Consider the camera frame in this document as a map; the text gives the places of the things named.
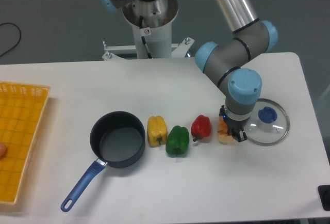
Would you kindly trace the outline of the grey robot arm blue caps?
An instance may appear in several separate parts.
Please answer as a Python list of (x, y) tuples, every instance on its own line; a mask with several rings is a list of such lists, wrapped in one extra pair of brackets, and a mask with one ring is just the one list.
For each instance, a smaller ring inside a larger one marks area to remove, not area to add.
[[(110, 11), (123, 10), (134, 34), (139, 59), (171, 58), (172, 22), (178, 13), (177, 0), (102, 0)], [(278, 41), (276, 27), (258, 18), (249, 0), (217, 0), (234, 35), (226, 46), (203, 44), (195, 54), (199, 69), (225, 95), (220, 109), (224, 133), (238, 142), (247, 140), (244, 131), (261, 93), (261, 78), (244, 69), (249, 61), (267, 52)]]

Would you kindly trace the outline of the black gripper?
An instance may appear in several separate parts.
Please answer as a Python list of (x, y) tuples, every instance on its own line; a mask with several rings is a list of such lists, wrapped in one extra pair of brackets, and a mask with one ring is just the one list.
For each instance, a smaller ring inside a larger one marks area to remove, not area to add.
[(234, 120), (226, 116), (223, 120), (227, 125), (227, 131), (235, 141), (242, 142), (248, 139), (244, 131), (244, 127), (249, 120), (248, 118), (244, 120)]

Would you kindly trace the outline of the fingertip at left edge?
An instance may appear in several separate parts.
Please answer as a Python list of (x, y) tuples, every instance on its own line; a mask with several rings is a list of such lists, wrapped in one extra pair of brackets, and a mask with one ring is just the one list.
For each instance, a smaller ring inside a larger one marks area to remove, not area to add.
[(5, 143), (0, 143), (0, 158), (3, 158), (7, 153), (7, 146)]

